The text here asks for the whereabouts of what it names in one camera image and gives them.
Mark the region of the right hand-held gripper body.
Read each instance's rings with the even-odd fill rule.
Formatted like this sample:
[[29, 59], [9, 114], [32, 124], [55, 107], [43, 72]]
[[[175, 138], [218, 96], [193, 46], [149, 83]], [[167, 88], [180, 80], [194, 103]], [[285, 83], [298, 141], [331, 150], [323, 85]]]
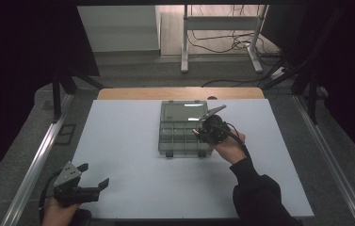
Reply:
[[204, 131], [198, 132], [199, 134], [207, 136], [207, 143], [220, 143], [226, 139], [230, 133], [230, 128], [228, 127], [227, 122], [218, 115], [218, 112], [225, 107], [226, 105], [212, 108], [200, 118]]

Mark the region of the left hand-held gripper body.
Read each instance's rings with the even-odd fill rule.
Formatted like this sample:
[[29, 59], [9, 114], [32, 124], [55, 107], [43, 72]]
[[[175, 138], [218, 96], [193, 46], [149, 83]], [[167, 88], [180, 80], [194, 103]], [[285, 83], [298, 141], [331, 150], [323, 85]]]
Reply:
[[97, 202], [100, 190], [98, 187], [81, 187], [79, 182], [83, 172], [68, 162], [57, 176], [53, 188], [54, 198], [63, 206], [76, 203]]

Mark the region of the clear plastic organizer box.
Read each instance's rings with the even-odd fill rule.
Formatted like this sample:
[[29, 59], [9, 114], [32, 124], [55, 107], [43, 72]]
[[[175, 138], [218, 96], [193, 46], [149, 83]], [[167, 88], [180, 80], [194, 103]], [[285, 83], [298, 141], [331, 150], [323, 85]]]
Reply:
[[205, 101], [163, 101], [159, 123], [159, 153], [167, 158], [204, 158], [211, 155], [213, 150], [193, 132], [202, 127], [201, 117], [207, 111]]

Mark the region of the person's right hand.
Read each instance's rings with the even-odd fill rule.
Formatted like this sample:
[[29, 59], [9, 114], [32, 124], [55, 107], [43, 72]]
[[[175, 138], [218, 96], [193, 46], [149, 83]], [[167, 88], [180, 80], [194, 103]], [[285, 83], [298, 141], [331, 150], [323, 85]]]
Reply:
[[241, 149], [240, 143], [232, 137], [227, 137], [221, 143], [211, 144], [210, 147], [216, 150], [218, 154], [231, 165], [247, 157]]

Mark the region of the person's left hand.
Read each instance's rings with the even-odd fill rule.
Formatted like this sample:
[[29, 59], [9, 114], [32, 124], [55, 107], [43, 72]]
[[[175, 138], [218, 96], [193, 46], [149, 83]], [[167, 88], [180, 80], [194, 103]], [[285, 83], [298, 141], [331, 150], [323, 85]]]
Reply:
[[79, 209], [79, 204], [68, 207], [61, 205], [55, 198], [51, 198], [45, 205], [44, 217], [41, 226], [69, 226], [73, 216]]

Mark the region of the wooden table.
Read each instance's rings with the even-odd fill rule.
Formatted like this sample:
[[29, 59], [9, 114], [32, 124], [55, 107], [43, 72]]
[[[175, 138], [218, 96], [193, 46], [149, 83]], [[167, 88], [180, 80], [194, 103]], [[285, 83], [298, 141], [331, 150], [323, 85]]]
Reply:
[[98, 100], [264, 99], [258, 88], [117, 88], [101, 89]]

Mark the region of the white power strip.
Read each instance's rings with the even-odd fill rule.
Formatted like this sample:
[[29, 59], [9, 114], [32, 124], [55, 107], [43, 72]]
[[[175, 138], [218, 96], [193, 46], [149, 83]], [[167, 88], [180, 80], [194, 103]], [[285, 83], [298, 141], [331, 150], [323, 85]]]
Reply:
[[270, 76], [270, 78], [271, 78], [272, 80], [274, 80], [274, 79], [276, 79], [276, 78], [282, 76], [286, 71], [287, 71], [287, 69], [286, 69], [285, 67], [280, 67], [276, 72], [274, 72], [274, 73]]

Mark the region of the black metal stand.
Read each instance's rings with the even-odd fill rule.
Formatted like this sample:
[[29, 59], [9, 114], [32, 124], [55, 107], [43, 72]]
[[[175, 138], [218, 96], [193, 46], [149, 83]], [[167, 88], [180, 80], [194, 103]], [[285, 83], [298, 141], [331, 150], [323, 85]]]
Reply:
[[296, 76], [296, 79], [290, 90], [294, 95], [301, 95], [308, 88], [307, 115], [314, 124], [317, 124], [315, 117], [315, 103], [317, 100], [316, 87], [316, 62], [320, 58], [320, 53], [325, 47], [328, 37], [333, 28], [337, 25], [343, 14], [345, 6], [342, 4], [332, 4], [329, 8], [324, 5], [323, 9], [327, 11], [321, 17], [314, 17], [309, 20], [309, 34], [303, 38], [302, 44], [299, 44], [285, 56], [280, 59], [275, 66], [266, 74], [268, 79], [272, 73], [277, 71], [278, 66], [282, 66], [289, 57], [301, 57], [301, 61], [290, 66], [287, 71], [273, 81], [260, 84], [261, 90], [271, 89], [288, 78]]
[[63, 88], [67, 94], [75, 94], [77, 86], [73, 81], [73, 77], [77, 77], [84, 82], [92, 85], [97, 89], [105, 89], [105, 85], [94, 80], [88, 75], [71, 71], [70, 73], [58, 73], [55, 72], [52, 82], [53, 86], [53, 104], [54, 104], [54, 119], [53, 122], [58, 122], [61, 118], [61, 100], [60, 100], [60, 88]]

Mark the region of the black curtain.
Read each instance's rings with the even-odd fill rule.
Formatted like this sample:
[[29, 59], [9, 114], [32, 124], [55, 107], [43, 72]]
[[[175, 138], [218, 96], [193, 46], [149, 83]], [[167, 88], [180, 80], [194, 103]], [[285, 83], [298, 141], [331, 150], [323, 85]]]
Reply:
[[0, 0], [0, 161], [55, 79], [99, 74], [73, 0]]
[[282, 49], [288, 64], [298, 66], [314, 49], [336, 5], [344, 11], [315, 59], [315, 74], [328, 93], [326, 108], [355, 143], [355, 0], [271, 5], [262, 35]]

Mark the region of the aluminium rail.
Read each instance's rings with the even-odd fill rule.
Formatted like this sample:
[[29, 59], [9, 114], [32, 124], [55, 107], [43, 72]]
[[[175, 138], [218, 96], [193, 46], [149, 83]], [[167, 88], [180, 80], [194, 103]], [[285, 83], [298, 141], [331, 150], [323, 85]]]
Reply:
[[307, 113], [307, 106], [300, 96], [294, 95], [293, 100], [299, 109], [299, 112], [304, 119], [310, 134], [312, 135], [315, 144], [324, 158], [324, 161], [331, 173], [332, 178], [340, 190], [351, 215], [355, 219], [355, 189], [353, 185], [349, 182], [345, 176], [343, 170], [341, 169], [338, 161], [332, 153], [331, 147], [327, 143], [324, 135], [322, 134], [319, 126], [313, 122]]
[[66, 94], [63, 98], [61, 102], [60, 117], [57, 122], [52, 122], [50, 124], [0, 226], [17, 226], [33, 188], [39, 179], [40, 172], [42, 171], [46, 159], [55, 143], [56, 136], [66, 118], [72, 100], [72, 94]]

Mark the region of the white metal desk frame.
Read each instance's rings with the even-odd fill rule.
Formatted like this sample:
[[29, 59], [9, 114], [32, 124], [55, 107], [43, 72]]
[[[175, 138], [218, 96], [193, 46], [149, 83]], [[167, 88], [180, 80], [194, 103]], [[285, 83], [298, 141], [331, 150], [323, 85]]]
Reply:
[[253, 36], [246, 50], [254, 70], [257, 73], [261, 73], [263, 68], [260, 64], [259, 57], [255, 53], [255, 47], [266, 16], [267, 8], [268, 5], [262, 5], [258, 16], [189, 16], [187, 14], [187, 6], [185, 6], [181, 72], [188, 72], [187, 33], [189, 30], [249, 30], [253, 32]]

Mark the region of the white wall panel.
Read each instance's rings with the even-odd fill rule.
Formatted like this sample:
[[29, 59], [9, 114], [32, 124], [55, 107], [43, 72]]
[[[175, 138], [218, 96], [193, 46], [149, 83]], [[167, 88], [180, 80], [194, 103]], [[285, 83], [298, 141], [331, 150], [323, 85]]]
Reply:
[[89, 6], [77, 10], [93, 52], [160, 49], [157, 6]]

